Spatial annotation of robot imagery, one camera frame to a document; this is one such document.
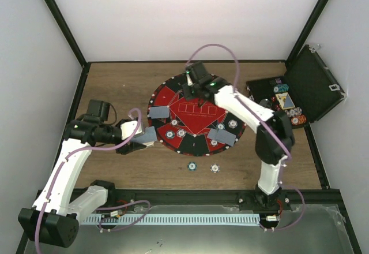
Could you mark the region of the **blue backed card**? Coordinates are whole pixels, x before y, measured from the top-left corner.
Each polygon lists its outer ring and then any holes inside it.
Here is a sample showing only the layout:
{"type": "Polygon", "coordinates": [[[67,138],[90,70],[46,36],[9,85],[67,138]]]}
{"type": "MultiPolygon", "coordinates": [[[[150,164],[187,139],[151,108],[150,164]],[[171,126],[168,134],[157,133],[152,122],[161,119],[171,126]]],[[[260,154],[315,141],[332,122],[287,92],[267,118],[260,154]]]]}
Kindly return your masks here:
{"type": "Polygon", "coordinates": [[[170,116],[170,108],[167,106],[153,106],[149,109],[148,117],[151,119],[168,118],[170,116]]]}
{"type": "Polygon", "coordinates": [[[218,129],[210,129],[207,138],[209,138],[210,140],[217,140],[217,134],[218,134],[218,129]]]}

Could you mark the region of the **teal chip stack mat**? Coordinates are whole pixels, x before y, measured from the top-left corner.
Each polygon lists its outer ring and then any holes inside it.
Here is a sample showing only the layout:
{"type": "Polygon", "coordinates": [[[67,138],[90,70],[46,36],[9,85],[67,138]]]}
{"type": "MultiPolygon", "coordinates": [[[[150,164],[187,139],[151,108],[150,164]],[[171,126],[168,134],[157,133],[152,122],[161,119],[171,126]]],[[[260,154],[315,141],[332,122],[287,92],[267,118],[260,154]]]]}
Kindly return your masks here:
{"type": "Polygon", "coordinates": [[[217,124],[217,129],[225,130],[225,125],[223,123],[217,124]]]}

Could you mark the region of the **brown poker chip stack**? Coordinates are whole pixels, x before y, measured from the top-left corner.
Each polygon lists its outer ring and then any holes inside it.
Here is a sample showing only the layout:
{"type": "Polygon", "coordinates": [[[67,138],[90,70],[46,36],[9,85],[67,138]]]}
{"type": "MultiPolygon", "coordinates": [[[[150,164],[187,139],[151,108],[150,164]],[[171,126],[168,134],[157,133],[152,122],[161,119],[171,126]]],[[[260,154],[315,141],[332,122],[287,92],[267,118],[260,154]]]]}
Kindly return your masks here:
{"type": "Polygon", "coordinates": [[[171,125],[172,125],[172,126],[177,126],[177,124],[178,124],[178,121],[177,121],[176,119],[173,119],[173,120],[171,121],[171,125]]]}

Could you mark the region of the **teal poker chip stack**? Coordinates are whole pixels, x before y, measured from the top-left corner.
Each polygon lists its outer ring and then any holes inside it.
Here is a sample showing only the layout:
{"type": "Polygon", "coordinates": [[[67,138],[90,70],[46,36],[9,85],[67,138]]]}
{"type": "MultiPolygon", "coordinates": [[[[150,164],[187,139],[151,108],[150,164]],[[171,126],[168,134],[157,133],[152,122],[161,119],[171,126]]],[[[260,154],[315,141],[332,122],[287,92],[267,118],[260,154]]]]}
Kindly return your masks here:
{"type": "Polygon", "coordinates": [[[173,139],[176,136],[176,133],[172,130],[168,130],[166,131],[165,136],[168,139],[173,139]]]}

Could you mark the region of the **white chip stack mat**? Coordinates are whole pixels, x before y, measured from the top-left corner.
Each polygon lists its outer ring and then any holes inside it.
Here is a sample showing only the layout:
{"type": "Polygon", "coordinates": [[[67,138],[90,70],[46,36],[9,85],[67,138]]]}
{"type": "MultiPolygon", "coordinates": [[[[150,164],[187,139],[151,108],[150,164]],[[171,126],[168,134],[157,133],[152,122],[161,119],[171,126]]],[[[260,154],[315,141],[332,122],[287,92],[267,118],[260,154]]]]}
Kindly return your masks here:
{"type": "Polygon", "coordinates": [[[235,121],[234,119],[230,120],[228,122],[228,126],[231,128],[231,129],[235,129],[237,126],[238,126],[238,122],[235,121]]]}

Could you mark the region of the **blue backed card deck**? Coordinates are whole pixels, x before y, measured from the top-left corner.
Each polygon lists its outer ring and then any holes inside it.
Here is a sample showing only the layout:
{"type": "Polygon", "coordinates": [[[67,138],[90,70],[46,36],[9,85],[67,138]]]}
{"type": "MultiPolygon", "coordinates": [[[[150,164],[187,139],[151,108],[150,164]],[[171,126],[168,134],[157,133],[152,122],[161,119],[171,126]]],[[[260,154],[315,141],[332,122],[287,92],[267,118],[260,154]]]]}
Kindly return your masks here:
{"type": "Polygon", "coordinates": [[[132,141],[139,144],[152,144],[157,140],[157,134],[154,126],[145,128],[142,135],[132,138],[132,141]]]}

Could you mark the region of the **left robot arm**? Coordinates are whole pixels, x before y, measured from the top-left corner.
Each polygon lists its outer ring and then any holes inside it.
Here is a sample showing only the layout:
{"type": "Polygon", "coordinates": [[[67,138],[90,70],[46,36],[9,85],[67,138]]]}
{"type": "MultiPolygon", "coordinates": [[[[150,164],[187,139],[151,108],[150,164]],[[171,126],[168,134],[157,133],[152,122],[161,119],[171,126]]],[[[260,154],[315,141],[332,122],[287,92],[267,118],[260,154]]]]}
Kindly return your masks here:
{"type": "Polygon", "coordinates": [[[79,226],[94,211],[111,210],[118,203],[115,185],[96,180],[86,191],[71,199],[80,172],[93,151],[122,152],[130,141],[144,133],[142,113],[133,108],[117,124],[107,123],[110,103],[91,100],[87,112],[70,121],[63,133],[61,151],[52,173],[31,208],[22,208],[18,221],[37,253],[41,244],[68,248],[79,226]]]}

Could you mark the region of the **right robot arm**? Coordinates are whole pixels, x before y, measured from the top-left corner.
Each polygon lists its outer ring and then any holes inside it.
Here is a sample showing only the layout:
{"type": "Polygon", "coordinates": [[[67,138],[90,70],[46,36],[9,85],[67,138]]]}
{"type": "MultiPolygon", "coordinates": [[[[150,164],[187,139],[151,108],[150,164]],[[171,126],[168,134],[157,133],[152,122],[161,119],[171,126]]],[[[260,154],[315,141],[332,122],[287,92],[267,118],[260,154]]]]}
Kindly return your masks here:
{"type": "Polygon", "coordinates": [[[255,133],[255,152],[261,160],[255,201],[264,210],[272,208],[283,184],[283,168],[292,159],[291,149],[295,145],[288,116],[250,100],[224,78],[212,76],[202,62],[187,64],[184,73],[186,99],[211,102],[235,115],[255,133]]]}

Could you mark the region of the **round dealer button in case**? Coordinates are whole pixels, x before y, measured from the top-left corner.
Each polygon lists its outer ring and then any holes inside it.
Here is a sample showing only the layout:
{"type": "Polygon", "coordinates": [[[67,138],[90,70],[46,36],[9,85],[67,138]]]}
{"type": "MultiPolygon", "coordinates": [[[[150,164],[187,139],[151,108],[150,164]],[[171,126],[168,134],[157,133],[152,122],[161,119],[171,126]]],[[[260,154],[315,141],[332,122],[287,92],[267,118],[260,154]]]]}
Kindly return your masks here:
{"type": "Polygon", "coordinates": [[[262,99],[259,104],[268,109],[272,107],[272,102],[269,99],[262,99]]]}

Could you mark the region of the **teal chip stack in case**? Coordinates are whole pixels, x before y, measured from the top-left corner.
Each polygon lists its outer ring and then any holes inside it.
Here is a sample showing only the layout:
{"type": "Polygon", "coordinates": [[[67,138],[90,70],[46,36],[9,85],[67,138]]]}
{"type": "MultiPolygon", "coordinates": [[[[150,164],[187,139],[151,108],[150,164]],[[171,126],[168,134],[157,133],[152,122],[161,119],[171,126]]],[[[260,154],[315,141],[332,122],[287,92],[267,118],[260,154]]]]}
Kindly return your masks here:
{"type": "Polygon", "coordinates": [[[274,86],[273,91],[275,94],[281,94],[281,93],[285,93],[288,92],[289,90],[289,85],[288,84],[278,84],[276,86],[274,86]]]}

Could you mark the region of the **blue white poker chip stack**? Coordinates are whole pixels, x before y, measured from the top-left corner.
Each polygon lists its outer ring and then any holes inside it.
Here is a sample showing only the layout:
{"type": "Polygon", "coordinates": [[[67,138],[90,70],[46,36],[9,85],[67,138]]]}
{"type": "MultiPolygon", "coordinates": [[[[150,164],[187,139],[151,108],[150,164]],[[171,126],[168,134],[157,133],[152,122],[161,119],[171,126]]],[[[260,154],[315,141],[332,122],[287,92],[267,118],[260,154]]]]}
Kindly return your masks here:
{"type": "Polygon", "coordinates": [[[220,171],[220,166],[217,164],[212,164],[210,166],[210,170],[212,173],[218,173],[220,171]]]}

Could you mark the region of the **card deck in case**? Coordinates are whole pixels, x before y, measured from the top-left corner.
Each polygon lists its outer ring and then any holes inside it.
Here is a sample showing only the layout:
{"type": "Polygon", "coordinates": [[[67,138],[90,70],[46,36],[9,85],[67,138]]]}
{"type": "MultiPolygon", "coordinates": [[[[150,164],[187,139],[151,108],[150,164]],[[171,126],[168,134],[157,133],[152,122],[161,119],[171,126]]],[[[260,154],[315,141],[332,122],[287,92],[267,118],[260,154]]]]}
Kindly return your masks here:
{"type": "Polygon", "coordinates": [[[288,92],[276,94],[276,99],[283,110],[295,108],[295,104],[288,92]]]}

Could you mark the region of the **purple white chip stack in case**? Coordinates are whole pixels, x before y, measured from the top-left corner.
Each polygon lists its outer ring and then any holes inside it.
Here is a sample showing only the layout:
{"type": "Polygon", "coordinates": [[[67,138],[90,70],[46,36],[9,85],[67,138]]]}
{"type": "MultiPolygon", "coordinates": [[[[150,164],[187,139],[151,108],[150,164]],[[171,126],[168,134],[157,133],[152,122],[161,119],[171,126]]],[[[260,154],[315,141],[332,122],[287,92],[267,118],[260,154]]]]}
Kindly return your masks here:
{"type": "Polygon", "coordinates": [[[300,107],[294,107],[287,111],[289,117],[297,117],[302,115],[302,109],[300,107]]]}

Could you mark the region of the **orange chip stack in case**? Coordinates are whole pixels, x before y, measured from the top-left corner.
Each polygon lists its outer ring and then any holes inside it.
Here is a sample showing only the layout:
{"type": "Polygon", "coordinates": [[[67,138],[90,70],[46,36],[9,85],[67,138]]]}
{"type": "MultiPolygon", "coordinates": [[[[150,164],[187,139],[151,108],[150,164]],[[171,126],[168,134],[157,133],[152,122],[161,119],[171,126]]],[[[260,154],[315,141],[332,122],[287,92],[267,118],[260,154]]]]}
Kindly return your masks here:
{"type": "Polygon", "coordinates": [[[306,121],[307,119],[304,115],[297,115],[291,118],[291,124],[295,126],[304,124],[306,121]]]}

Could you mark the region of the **black poker case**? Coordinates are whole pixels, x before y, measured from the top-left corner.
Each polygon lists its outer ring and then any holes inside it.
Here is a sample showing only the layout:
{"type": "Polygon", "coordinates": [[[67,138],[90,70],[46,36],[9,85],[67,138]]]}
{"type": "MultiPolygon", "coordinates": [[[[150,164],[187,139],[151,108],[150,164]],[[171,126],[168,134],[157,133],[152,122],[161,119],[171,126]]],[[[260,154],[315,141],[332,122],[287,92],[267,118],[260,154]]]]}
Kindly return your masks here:
{"type": "Polygon", "coordinates": [[[346,97],[344,90],[319,56],[316,48],[309,45],[302,48],[291,68],[284,75],[248,81],[246,90],[250,98],[258,104],[262,99],[269,99],[272,102],[270,109],[287,114],[289,109],[281,109],[273,91],[274,86],[278,84],[289,85],[288,93],[295,107],[300,107],[302,115],[307,119],[304,124],[292,125],[294,128],[301,128],[321,119],[346,97]]]}

